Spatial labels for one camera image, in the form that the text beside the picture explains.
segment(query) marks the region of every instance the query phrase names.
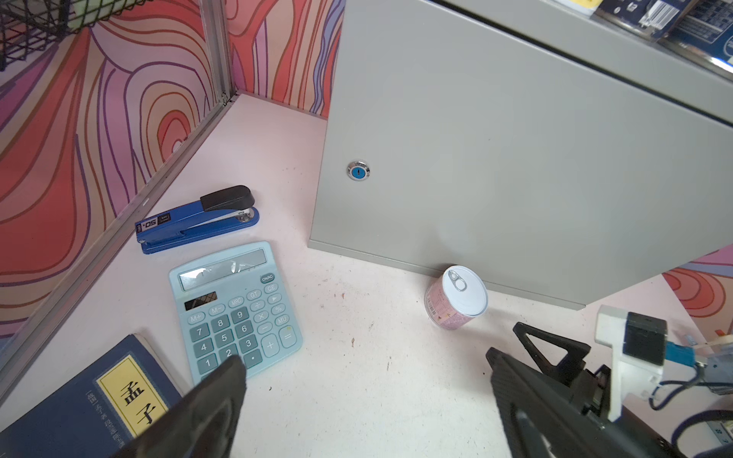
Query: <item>wire basket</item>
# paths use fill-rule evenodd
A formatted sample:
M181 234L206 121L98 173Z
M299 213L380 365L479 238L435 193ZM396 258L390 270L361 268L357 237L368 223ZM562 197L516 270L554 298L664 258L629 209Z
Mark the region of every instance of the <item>wire basket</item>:
M147 0L0 0L0 72L85 26Z

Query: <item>pull tab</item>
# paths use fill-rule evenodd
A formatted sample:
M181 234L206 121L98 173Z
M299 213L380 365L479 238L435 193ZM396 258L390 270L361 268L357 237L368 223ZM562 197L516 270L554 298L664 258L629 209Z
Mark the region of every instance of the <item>pull tab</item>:
M453 286L459 292L464 292L465 289L468 287L465 280L463 280L463 278L461 278L460 275L455 273L453 270L448 271L448 278L451 279L451 281L453 282Z

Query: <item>stapler label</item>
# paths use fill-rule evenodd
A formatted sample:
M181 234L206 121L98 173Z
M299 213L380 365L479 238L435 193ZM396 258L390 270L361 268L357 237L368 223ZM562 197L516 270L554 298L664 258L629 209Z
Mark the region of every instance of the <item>stapler label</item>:
M148 218L145 221L140 221L135 225L135 233L139 234L140 232L145 232L148 229L153 229L154 227L158 227L163 223L167 223L171 220L171 213L163 213L160 215L153 216L152 218Z

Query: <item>calculator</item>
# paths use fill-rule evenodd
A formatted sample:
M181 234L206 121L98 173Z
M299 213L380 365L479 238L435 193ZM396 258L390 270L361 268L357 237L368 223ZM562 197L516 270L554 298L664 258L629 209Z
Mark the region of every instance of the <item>calculator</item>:
M242 358L250 377L303 345L267 242L196 259L169 280L194 383L227 358Z

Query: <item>book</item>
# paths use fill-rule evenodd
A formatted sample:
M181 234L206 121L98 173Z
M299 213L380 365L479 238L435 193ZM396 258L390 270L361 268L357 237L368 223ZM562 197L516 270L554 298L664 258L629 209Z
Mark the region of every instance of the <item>book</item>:
M0 458L106 458L180 399L147 341L131 334L0 432Z

